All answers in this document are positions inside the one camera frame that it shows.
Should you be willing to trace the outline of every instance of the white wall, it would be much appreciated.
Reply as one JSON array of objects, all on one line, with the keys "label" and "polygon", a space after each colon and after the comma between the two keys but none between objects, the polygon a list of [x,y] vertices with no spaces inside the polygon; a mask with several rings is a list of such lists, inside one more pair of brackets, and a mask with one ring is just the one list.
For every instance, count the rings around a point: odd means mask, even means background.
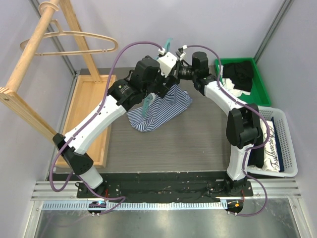
[{"label": "white wall", "polygon": [[[172,37],[171,51],[183,45],[213,48],[222,58],[253,57],[283,0],[76,0],[72,1],[84,31],[108,35],[119,49],[135,41],[164,45]],[[56,14],[68,29],[62,12]],[[65,49],[75,42],[61,39]],[[91,49],[107,49],[111,43],[87,39]],[[94,55],[98,67],[111,67],[117,52]],[[132,67],[153,46],[136,46],[120,59],[119,67]],[[76,69],[86,68],[82,58],[70,57]]]},{"label": "white wall", "polygon": [[273,106],[285,111],[295,149],[296,181],[317,225],[317,1],[294,1],[258,66]]},{"label": "white wall", "polygon": [[[5,1],[0,8],[0,86],[9,79],[38,17],[27,0]],[[48,40],[42,50],[55,51]],[[61,120],[72,76],[60,57],[35,57],[18,94],[53,128]],[[44,179],[53,145],[0,103],[0,231],[19,238],[28,216],[35,181]]]}]

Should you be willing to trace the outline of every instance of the floor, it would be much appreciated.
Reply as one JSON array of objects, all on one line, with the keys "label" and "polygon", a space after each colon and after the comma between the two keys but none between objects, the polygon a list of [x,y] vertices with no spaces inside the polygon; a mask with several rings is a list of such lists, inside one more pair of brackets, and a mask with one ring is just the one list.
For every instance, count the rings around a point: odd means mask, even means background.
[{"label": "floor", "polygon": [[[245,201],[243,213],[258,211],[263,200]],[[299,238],[288,199],[270,199],[251,218],[224,210],[122,211],[85,217],[87,211],[43,211],[36,238]]]},{"label": "floor", "polygon": [[[118,79],[131,68],[116,68]],[[108,74],[109,69],[100,69]],[[81,74],[89,74],[85,69]],[[126,115],[111,128],[105,169],[102,172],[224,171],[229,165],[230,144],[225,136],[227,117],[190,81],[180,87],[193,98],[191,106],[153,132],[133,129]],[[58,169],[57,173],[68,172]]]}]

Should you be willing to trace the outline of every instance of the striped shirt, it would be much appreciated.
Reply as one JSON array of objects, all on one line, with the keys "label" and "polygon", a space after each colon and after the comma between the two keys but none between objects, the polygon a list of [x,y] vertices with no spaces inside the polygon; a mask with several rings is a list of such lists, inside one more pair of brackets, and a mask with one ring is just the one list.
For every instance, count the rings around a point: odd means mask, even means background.
[{"label": "striped shirt", "polygon": [[185,111],[192,101],[187,91],[173,85],[164,98],[156,96],[145,116],[142,115],[142,107],[129,111],[127,115],[133,128],[140,132],[153,131]]}]

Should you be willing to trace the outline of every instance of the green bin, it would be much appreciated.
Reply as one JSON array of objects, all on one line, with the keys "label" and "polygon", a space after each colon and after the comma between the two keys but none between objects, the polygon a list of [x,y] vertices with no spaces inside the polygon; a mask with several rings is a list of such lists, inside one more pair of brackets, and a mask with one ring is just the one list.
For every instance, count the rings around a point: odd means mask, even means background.
[{"label": "green bin", "polygon": [[[250,104],[255,103],[258,106],[264,106],[264,107],[270,107],[271,106],[271,100],[269,99],[268,93],[265,89],[264,83],[262,81],[262,78],[260,76],[258,67],[254,61],[253,58],[231,58],[231,59],[220,59],[221,64],[224,65],[226,63],[240,63],[242,61],[248,60],[252,64],[254,77],[253,77],[253,84],[250,95],[242,94],[239,99]],[[214,68],[218,75],[219,68],[218,68],[218,60],[216,59],[214,61]]]}]

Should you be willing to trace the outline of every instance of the white plastic basket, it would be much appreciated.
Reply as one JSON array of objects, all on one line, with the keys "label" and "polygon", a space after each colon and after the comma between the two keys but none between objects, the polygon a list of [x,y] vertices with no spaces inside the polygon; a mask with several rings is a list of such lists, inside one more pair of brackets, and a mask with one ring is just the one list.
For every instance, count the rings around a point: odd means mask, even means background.
[{"label": "white plastic basket", "polygon": [[284,172],[273,172],[273,171],[261,171],[261,170],[252,170],[247,169],[247,172],[258,174],[258,175],[267,175],[275,177],[294,177],[297,174],[297,164],[296,158],[292,143],[291,134],[289,132],[288,123],[286,120],[285,113],[276,108],[262,107],[259,106],[259,112],[266,120],[271,120],[274,118],[274,124],[281,146]]}]

